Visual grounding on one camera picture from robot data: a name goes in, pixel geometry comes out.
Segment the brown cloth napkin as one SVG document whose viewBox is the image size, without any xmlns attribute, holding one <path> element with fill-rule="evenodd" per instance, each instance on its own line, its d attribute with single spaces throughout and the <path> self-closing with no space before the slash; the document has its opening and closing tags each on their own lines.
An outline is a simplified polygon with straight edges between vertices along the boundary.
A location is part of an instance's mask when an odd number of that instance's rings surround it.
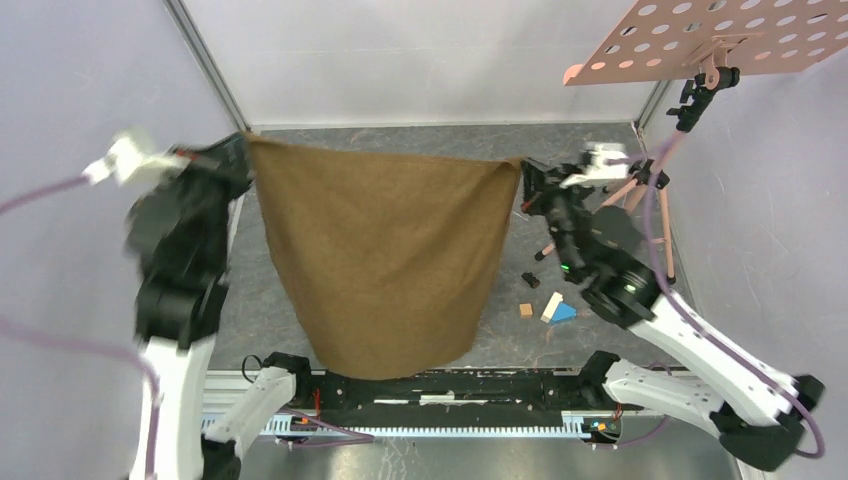
<svg viewBox="0 0 848 480">
<path fill-rule="evenodd" d="M 387 380 L 472 348 L 500 268 L 518 159 L 248 142 L 271 261 L 321 364 Z"/>
</svg>

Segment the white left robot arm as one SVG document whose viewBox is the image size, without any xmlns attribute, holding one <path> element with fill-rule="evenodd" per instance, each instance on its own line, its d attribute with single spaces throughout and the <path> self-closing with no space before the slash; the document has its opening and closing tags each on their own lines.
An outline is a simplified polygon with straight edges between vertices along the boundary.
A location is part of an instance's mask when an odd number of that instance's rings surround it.
<svg viewBox="0 0 848 480">
<path fill-rule="evenodd" d="M 232 134 L 207 147 L 175 146 L 159 182 L 132 207 L 128 249 L 141 284 L 135 335 L 158 377 L 151 427 L 140 439 L 135 479 L 236 479 L 242 460 L 285 405 L 314 394 L 307 359 L 275 352 L 211 426 L 202 426 L 209 362 L 229 290 L 230 206 L 252 185 L 249 142 Z"/>
</svg>

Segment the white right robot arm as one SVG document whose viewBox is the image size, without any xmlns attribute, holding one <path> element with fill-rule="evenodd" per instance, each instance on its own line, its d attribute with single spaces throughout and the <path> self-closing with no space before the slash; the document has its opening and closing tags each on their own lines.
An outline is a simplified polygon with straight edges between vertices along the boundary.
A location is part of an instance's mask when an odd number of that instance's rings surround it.
<svg viewBox="0 0 848 480">
<path fill-rule="evenodd" d="M 598 351 L 582 368 L 580 400 L 646 408 L 696 426 L 736 459 L 777 470 L 816 434 L 811 413 L 824 386 L 811 375 L 776 370 L 701 318 L 637 258 L 643 235 L 620 207 L 585 207 L 584 167 L 520 163 L 522 209 L 547 223 L 563 278 L 602 320 L 648 341 L 696 376 L 686 382 Z"/>
</svg>

